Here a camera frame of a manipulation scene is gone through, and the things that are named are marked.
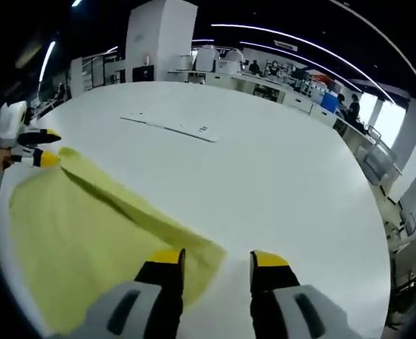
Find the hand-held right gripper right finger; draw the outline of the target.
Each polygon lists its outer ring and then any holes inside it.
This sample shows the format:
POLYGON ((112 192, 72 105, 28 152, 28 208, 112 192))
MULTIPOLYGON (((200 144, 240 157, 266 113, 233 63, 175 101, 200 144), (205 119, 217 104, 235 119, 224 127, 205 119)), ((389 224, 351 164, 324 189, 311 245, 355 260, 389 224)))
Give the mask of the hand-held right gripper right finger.
POLYGON ((257 338, 355 338, 347 314, 312 285, 300 284, 289 263, 250 252, 250 314, 257 338))

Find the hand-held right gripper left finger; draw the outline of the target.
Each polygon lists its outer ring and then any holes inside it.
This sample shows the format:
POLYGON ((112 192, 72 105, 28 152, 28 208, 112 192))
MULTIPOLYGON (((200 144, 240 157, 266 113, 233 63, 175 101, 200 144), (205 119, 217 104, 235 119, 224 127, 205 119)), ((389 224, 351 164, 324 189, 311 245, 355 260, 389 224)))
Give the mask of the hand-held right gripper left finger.
POLYGON ((84 338, 175 338, 184 303, 186 251, 152 253, 136 277, 102 294, 89 308, 84 338))

